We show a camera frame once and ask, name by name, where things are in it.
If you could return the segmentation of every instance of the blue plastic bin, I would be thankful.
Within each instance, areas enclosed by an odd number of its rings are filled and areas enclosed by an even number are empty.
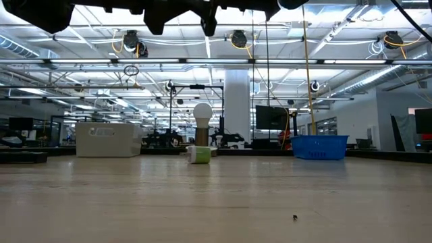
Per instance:
[[[340,160],[345,157],[348,136],[297,136],[291,138],[294,156],[301,159]]]

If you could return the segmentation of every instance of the monitor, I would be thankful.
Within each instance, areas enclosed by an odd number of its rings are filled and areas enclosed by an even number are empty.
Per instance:
[[[9,117],[9,129],[15,131],[31,131],[33,130],[33,118]]]
[[[288,114],[284,108],[257,105],[255,109],[257,129],[285,130]]]
[[[415,112],[417,134],[432,134],[432,109],[417,109]]]

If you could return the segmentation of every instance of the television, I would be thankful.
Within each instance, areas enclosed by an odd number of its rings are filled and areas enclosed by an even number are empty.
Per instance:
[[[432,134],[432,109],[417,109],[415,114],[417,134]]]
[[[286,127],[288,114],[282,107],[269,107],[257,105],[256,109],[256,128],[266,130],[290,130],[290,124]]]
[[[31,131],[33,130],[33,118],[9,117],[9,129],[14,131]]]

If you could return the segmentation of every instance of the column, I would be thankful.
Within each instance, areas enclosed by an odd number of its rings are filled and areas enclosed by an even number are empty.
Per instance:
[[[248,70],[225,71],[225,133],[239,133],[250,144],[250,85]]]

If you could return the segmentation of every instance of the wooden floor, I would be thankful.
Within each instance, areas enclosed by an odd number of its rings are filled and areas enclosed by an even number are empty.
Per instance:
[[[0,242],[430,242],[432,166],[49,158],[0,165]]]

